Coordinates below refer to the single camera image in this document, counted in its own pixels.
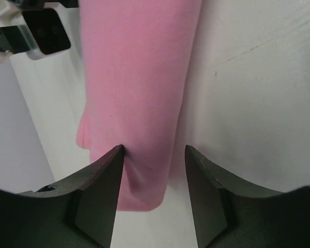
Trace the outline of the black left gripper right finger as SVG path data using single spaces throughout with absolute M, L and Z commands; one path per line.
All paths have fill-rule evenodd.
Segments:
M 184 152 L 199 247 L 310 247 L 310 186 L 270 190 Z

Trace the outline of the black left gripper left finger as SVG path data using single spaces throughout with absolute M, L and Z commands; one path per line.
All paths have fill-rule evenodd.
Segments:
M 0 190 L 0 247 L 109 247 L 125 149 L 40 190 Z

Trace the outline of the pink t shirt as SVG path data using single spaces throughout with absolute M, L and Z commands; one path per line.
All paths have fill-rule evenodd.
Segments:
M 126 150 L 117 209 L 160 206 L 201 1 L 80 1 L 86 104 L 77 144 Z

